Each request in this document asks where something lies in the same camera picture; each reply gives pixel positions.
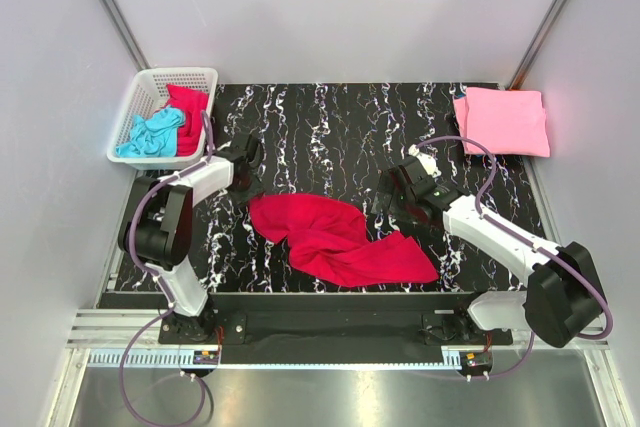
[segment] white plastic basket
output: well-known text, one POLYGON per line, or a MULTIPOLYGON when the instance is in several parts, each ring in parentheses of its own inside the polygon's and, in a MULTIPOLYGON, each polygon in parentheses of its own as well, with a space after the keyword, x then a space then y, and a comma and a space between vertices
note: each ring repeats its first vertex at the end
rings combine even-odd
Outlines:
POLYGON ((116 155, 116 147, 129 141, 129 132, 133 125, 133 116, 145 119, 164 107, 169 100, 167 84, 180 85, 209 94, 207 114, 211 115, 213 99, 218 83, 218 72, 206 67, 176 67, 149 69, 138 72, 131 82, 127 96, 122 104, 118 125, 109 146, 107 157, 111 162, 128 164, 138 170, 181 170, 194 164, 204 151, 204 129, 196 151, 185 157, 127 158, 116 155))

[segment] marble pattern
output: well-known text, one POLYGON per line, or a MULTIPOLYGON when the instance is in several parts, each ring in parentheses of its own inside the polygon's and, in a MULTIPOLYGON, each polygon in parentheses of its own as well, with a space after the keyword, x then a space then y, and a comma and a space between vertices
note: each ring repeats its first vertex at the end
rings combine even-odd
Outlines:
MULTIPOLYGON (((214 108, 216 144, 251 132, 265 146, 260 175, 268 193, 325 195, 368 212, 379 171, 396 164, 413 143, 457 134, 452 99, 458 83, 304 84, 220 86, 214 108)), ((430 146, 443 178, 477 192, 488 160, 465 156, 462 146, 430 146)), ((493 188, 484 201, 517 225, 542 234, 522 159, 499 157, 493 188)), ((346 289, 296 271, 286 244, 258 235, 246 210, 224 192, 196 207, 191 261, 212 292, 428 292, 519 289, 518 280, 477 248, 441 228, 405 225, 368 215, 372 239, 393 230, 414 236, 440 271, 431 284, 382 284, 346 289)), ((151 291, 155 285, 125 256, 117 291, 151 291)))

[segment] red cloth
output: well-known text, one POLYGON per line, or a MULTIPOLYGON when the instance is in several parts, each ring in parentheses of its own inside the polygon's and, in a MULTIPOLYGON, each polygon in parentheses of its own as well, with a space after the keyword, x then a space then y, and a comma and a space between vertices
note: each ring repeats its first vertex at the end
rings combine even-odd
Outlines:
POLYGON ((253 199, 249 209, 256 230, 275 243, 286 237, 291 265, 319 279, 343 287, 438 279, 415 240, 394 232, 370 242, 364 215, 344 202, 269 195, 253 199))
POLYGON ((198 150, 202 134, 202 117, 200 112, 206 110, 209 95, 199 90, 167 84, 170 98, 165 104, 184 112, 184 125, 178 128, 178 150, 176 155, 184 157, 198 150))

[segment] cyan towel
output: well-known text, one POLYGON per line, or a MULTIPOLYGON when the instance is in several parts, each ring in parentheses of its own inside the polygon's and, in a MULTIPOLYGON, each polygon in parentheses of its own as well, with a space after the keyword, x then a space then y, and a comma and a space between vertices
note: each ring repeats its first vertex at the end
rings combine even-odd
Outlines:
POLYGON ((178 149, 178 127, 184 124, 180 109, 166 107, 149 120, 133 117, 130 142, 116 147, 118 157, 173 157, 178 149))

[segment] reflective metal surface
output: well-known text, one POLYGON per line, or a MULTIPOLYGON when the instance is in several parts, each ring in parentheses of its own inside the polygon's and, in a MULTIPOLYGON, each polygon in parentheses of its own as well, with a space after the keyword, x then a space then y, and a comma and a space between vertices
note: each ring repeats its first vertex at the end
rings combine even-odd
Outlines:
MULTIPOLYGON (((516 360, 496 352, 496 371, 516 360)), ((129 396, 152 421, 188 418, 199 389, 184 379, 149 387, 166 370, 130 369, 129 396)), ((584 358, 537 351, 512 377, 467 384, 412 372, 231 371, 206 378, 215 399, 208 426, 603 426, 584 358)), ((136 426, 123 407, 116 369, 89 368, 71 425, 136 426)))

